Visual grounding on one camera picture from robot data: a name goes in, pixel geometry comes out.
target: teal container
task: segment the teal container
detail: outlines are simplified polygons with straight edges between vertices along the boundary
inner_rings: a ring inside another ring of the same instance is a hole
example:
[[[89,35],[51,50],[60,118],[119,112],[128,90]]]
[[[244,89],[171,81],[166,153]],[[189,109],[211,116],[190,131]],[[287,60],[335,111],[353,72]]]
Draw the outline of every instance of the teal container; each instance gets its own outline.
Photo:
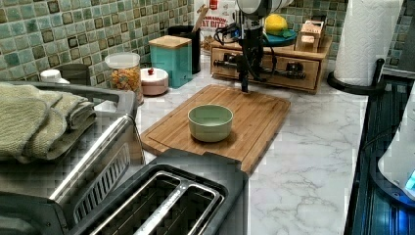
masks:
[[[192,40],[164,36],[150,43],[152,65],[168,73],[168,86],[179,88],[192,80]]]

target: tile wall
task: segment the tile wall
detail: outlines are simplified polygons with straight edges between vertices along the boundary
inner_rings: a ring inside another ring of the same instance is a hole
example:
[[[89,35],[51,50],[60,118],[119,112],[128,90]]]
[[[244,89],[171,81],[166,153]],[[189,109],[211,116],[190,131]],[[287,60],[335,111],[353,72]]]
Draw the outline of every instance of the tile wall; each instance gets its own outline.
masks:
[[[104,58],[134,52],[150,62],[149,40],[193,18],[193,0],[0,0],[0,80],[38,80],[65,64],[89,66],[108,87]]]
[[[336,60],[347,2],[347,0],[295,0],[288,8],[278,10],[278,13],[287,20],[289,28],[295,31],[299,31],[301,25],[312,16],[327,16],[326,33],[333,37],[329,59]],[[387,67],[397,68],[411,21],[412,13],[406,11],[405,0],[387,57]]]

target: marble countertop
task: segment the marble countertop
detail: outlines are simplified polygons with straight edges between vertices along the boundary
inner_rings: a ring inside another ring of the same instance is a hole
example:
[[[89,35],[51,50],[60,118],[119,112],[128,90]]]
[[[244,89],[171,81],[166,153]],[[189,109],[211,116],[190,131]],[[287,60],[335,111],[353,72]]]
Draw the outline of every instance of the marble countertop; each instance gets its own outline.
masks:
[[[136,117],[140,133],[209,84],[240,88],[236,81],[212,78],[209,57],[201,65],[181,88],[145,98]],[[250,178],[249,234],[343,234],[367,98],[325,81],[317,95],[262,84],[249,89],[292,103]],[[145,155],[147,161],[155,157]]]

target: paper towel holder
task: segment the paper towel holder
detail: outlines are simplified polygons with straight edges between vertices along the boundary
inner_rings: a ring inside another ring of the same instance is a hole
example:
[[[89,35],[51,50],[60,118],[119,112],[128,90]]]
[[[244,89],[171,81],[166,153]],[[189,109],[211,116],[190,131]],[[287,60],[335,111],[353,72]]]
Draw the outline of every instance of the paper towel holder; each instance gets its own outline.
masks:
[[[335,78],[335,73],[332,71],[329,73],[327,78],[327,83],[335,89],[344,91],[353,95],[362,95],[362,96],[372,96],[380,95],[385,92],[386,83],[384,82],[383,77],[381,76],[382,67],[385,64],[384,59],[378,59],[376,61],[375,74],[373,75],[372,85],[370,86],[359,86],[359,85],[350,85],[344,83]]]

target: folded towel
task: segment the folded towel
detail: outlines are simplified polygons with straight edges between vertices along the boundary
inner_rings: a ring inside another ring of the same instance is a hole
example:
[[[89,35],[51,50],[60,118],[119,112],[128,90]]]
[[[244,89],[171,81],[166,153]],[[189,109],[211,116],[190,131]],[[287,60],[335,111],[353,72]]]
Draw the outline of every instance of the folded towel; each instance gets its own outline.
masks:
[[[0,98],[0,160],[19,158],[28,139],[48,116],[47,104],[39,99]],[[27,163],[26,158],[19,159]]]
[[[53,91],[42,91],[32,85],[15,86],[9,83],[0,83],[0,97],[40,99],[51,107],[62,99],[62,94]]]
[[[25,145],[21,158],[25,159],[26,162],[34,159],[53,160],[54,158],[50,157],[48,152],[52,145],[64,135],[67,126],[64,115],[51,108],[46,121],[42,123]]]
[[[19,115],[12,112],[7,118],[0,118],[0,127],[18,122],[20,129],[24,131],[16,130],[15,132],[19,133],[9,133],[9,138],[15,142],[0,144],[0,156],[3,159],[14,157],[22,163],[29,163],[35,159],[53,160],[67,151],[95,120],[92,103],[87,102],[86,98],[66,92],[41,91],[31,85],[13,86],[0,83],[0,100],[9,99],[13,101],[5,103],[4,107],[16,103],[21,112]],[[33,106],[28,103],[22,107],[23,101],[27,100],[37,103]],[[43,104],[45,108],[39,109],[39,104]],[[41,111],[43,119],[38,117]],[[0,116],[6,113],[7,109],[0,110]],[[32,117],[32,122],[21,121],[21,117],[24,117],[23,120]],[[70,129],[69,123],[76,129]]]
[[[95,116],[94,104],[82,102],[78,104],[69,116],[68,124],[70,129],[78,129],[83,125],[83,121],[91,116]]]

